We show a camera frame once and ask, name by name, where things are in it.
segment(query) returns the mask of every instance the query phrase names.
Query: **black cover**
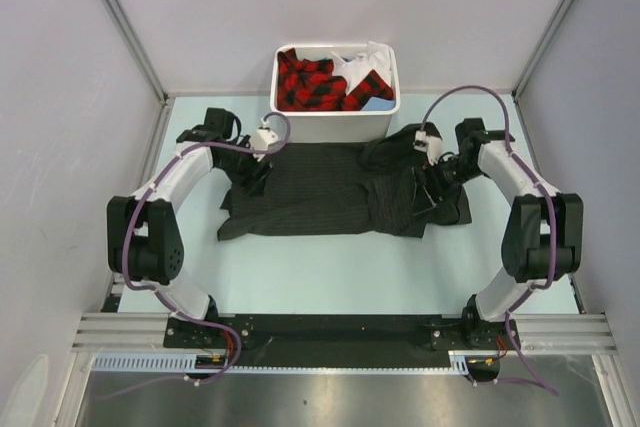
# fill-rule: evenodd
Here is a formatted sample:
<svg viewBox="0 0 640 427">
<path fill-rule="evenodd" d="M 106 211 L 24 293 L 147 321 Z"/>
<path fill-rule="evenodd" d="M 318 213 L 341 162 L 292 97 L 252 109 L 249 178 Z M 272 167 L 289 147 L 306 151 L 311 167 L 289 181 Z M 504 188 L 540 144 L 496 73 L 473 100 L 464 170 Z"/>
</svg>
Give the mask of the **black cover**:
<svg viewBox="0 0 640 427">
<path fill-rule="evenodd" d="M 288 236 L 360 234 L 377 231 L 421 238 L 426 224 L 471 222 L 462 188 L 435 208 L 421 202 L 414 168 L 425 154 L 413 148 L 419 125 L 369 143 L 289 144 L 270 157 L 273 170 L 264 196 L 249 197 L 232 186 L 222 208 L 230 218 L 218 239 L 244 234 Z M 439 136 L 433 124 L 429 135 Z"/>
</svg>

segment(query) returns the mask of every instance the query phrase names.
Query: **robotic arm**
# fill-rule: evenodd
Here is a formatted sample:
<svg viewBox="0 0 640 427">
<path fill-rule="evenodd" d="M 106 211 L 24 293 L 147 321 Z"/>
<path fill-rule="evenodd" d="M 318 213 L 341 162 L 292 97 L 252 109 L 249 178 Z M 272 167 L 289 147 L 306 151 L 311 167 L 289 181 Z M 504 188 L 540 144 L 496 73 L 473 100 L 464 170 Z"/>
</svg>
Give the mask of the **robotic arm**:
<svg viewBox="0 0 640 427">
<path fill-rule="evenodd" d="M 511 205 L 502 240 L 503 267 L 467 306 L 479 321 L 502 321 L 527 290 L 547 282 L 552 251 L 555 254 L 552 281 L 578 269 L 582 252 L 582 200 L 576 194 L 561 193 L 537 176 L 553 204 L 557 235 L 552 249 L 546 199 L 514 159 L 512 149 L 507 149 L 504 131 L 487 131 L 482 119 L 465 119 L 456 127 L 456 138 L 459 153 L 443 162 L 430 160 L 416 172 L 418 185 L 435 207 L 452 189 L 484 175 L 496 183 Z M 417 135 L 414 146 L 429 152 L 430 141 Z"/>
<path fill-rule="evenodd" d="M 234 124 L 238 135 L 230 140 Z M 247 194 L 262 194 L 272 167 L 269 159 L 264 154 L 248 154 L 233 149 L 266 151 L 279 138 L 265 119 L 250 137 L 241 138 L 241 128 L 240 120 L 232 113 L 223 109 L 207 109 L 203 124 L 184 131 L 178 137 L 174 156 L 164 168 L 163 172 L 167 173 L 159 185 L 154 184 L 154 178 L 129 197 L 113 197 L 107 206 L 109 267 L 122 273 L 127 228 L 136 205 L 151 187 L 152 194 L 142 206 L 129 247 L 129 276 L 133 281 L 152 285 L 181 312 L 196 319 L 205 318 L 211 310 L 215 314 L 215 302 L 200 290 L 188 272 L 181 272 L 184 246 L 176 213 L 195 184 L 215 167 L 222 169 L 231 182 L 240 185 Z M 189 147 L 200 142 L 216 142 L 229 147 L 189 151 Z M 174 167 L 177 158 L 180 162 Z"/>
</svg>

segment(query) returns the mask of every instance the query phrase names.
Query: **red plaid shirt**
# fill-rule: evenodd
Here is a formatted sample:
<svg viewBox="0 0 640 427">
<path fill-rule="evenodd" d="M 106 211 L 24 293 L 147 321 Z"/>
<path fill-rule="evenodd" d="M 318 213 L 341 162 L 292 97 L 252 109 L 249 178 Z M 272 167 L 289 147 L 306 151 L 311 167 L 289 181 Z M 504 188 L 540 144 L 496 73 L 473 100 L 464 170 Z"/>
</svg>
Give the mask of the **red plaid shirt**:
<svg viewBox="0 0 640 427">
<path fill-rule="evenodd" d="M 393 90 L 375 70 L 346 92 L 347 81 L 333 75 L 332 60 L 298 60 L 295 49 L 278 53 L 278 110 L 360 110 L 371 97 L 393 100 Z"/>
</svg>

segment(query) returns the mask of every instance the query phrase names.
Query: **shiny metal surface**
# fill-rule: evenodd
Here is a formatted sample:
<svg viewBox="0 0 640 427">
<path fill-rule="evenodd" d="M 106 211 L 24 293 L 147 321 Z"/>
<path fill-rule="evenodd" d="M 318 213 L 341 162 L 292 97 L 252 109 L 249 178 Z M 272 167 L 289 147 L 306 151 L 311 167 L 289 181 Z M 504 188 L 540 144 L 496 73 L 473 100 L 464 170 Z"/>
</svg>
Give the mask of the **shiny metal surface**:
<svg viewBox="0 0 640 427">
<path fill-rule="evenodd" d="M 608 426 L 590 357 L 539 357 L 540 373 L 561 392 L 530 386 L 473 388 L 462 377 L 228 375 L 194 388 L 179 380 L 109 401 L 150 375 L 93 373 L 79 427 Z M 503 376 L 525 376 L 508 358 Z"/>
</svg>

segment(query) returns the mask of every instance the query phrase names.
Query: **white container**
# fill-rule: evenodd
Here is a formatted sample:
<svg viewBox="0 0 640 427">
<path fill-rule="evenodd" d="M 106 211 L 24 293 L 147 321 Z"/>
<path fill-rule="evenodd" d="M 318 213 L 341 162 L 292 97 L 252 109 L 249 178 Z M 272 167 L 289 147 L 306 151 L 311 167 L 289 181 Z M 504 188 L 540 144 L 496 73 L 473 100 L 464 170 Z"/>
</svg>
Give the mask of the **white container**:
<svg viewBox="0 0 640 427">
<path fill-rule="evenodd" d="M 271 79 L 271 110 L 279 112 L 278 53 L 296 49 L 298 59 L 321 60 L 331 52 L 349 58 L 367 49 L 367 44 L 298 44 L 285 45 L 276 51 Z M 396 105 L 386 111 L 282 112 L 291 122 L 291 142 L 368 142 L 387 135 L 391 117 L 400 108 L 398 67 L 393 49 L 391 53 L 391 85 Z"/>
</svg>

